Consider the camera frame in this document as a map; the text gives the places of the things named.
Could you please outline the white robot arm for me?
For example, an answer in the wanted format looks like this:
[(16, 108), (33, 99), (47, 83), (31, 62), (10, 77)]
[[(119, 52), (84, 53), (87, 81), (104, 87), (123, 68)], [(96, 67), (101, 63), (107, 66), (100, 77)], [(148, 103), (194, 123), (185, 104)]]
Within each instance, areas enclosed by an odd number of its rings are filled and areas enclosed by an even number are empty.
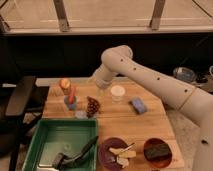
[(142, 66), (132, 60), (127, 45), (108, 48), (92, 79), (100, 89), (108, 88), (117, 74), (141, 85), (200, 127), (192, 171), (213, 171), (213, 95), (194, 85)]

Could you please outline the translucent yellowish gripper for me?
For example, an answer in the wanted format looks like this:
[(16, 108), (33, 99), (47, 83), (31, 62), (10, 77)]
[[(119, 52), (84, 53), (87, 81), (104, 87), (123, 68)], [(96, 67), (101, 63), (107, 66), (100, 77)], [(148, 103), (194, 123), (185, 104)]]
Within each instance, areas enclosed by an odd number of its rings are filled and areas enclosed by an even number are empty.
[(89, 77), (89, 78), (87, 79), (87, 82), (88, 82), (89, 84), (92, 84), (92, 85), (96, 88), (96, 94), (97, 94), (98, 96), (104, 97), (104, 96), (106, 95), (106, 92), (105, 92), (103, 89), (101, 89), (100, 87), (98, 87), (98, 86), (96, 85), (95, 80), (94, 80), (93, 77)]

